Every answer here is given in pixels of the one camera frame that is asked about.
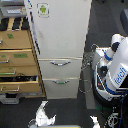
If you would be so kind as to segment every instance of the black cable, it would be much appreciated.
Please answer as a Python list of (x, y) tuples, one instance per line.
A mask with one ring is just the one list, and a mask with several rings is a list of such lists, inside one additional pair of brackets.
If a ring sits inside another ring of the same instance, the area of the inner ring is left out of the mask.
[(100, 4), (104, 4), (107, 0), (96, 0), (96, 1), (98, 1), (98, 3)]

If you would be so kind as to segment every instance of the drawer handle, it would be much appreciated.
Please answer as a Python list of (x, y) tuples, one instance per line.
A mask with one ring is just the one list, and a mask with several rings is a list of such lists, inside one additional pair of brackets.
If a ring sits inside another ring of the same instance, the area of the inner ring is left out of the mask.
[(8, 73), (0, 73), (0, 75), (15, 75), (16, 71), (14, 72), (8, 72)]
[(67, 61), (67, 62), (64, 62), (64, 63), (56, 63), (56, 62), (50, 62), (51, 64), (54, 64), (54, 65), (57, 65), (57, 66), (64, 66), (64, 65), (66, 65), (66, 64), (69, 64), (69, 63), (71, 63), (71, 61)]
[(7, 59), (6, 61), (0, 61), (0, 64), (8, 63), (8, 62), (9, 62), (9, 59)]
[(5, 90), (4, 91), (4, 88), (5, 88), (5, 86), (2, 86), (1, 87), (1, 92), (19, 92), (19, 90), (20, 90), (20, 87), (19, 86), (18, 86), (17, 90)]
[(2, 44), (2, 40), (0, 40), (0, 44)]
[(58, 81), (52, 81), (52, 82), (54, 82), (56, 84), (66, 84), (66, 83), (68, 83), (70, 81), (69, 80), (65, 80), (65, 81), (58, 80)]

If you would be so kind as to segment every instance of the dark floor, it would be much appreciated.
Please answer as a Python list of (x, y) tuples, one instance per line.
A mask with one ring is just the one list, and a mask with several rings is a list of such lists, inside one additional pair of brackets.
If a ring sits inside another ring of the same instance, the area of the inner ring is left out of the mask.
[[(86, 40), (85, 52), (91, 52), (91, 45), (110, 46), (111, 37), (115, 33), (126, 36), (120, 23), (120, 12), (128, 8), (128, 1), (121, 3), (120, 0), (106, 0), (104, 4), (92, 0), (91, 16), (89, 22), (89, 32)], [(82, 72), (82, 79), (87, 79), (86, 71)], [(101, 111), (89, 109), (88, 96), (78, 92), (77, 99), (49, 100), (46, 106), (48, 117), (56, 114), (56, 125), (79, 125), (83, 128), (92, 128), (93, 122), (91, 115), (97, 116), (101, 128), (103, 128), (105, 119)], [(20, 99), (18, 105), (3, 105), (0, 103), (0, 128), (27, 128), (28, 122), (35, 118), (36, 111), (44, 98)]]

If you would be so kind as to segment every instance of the cabinet door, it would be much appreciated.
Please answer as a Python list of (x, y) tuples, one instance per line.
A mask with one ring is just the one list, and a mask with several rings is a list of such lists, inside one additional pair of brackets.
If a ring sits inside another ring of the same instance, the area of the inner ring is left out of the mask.
[[(31, 9), (27, 6), (28, 1), (24, 1), (32, 34), (35, 27), (40, 49), (40, 54), (37, 51), (38, 58), (83, 55), (92, 0), (33, 0)], [(41, 7), (48, 10), (47, 17), (42, 16)]]
[(48, 99), (77, 98), (79, 79), (44, 79)]
[(27, 66), (35, 65), (31, 49), (0, 50), (0, 66)]
[(82, 59), (38, 61), (42, 78), (80, 77)]

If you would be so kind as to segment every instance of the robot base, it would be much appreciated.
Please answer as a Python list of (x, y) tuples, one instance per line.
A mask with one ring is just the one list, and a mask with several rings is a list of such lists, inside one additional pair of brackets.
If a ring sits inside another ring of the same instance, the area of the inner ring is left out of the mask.
[(93, 88), (93, 94), (96, 98), (96, 100), (103, 106), (105, 107), (114, 107), (117, 106), (119, 104), (119, 100), (118, 99), (112, 99), (111, 101), (108, 101), (106, 99), (104, 99), (97, 91), (96, 89), (96, 85), (95, 85), (95, 80), (94, 80), (94, 76), (92, 78), (92, 88)]

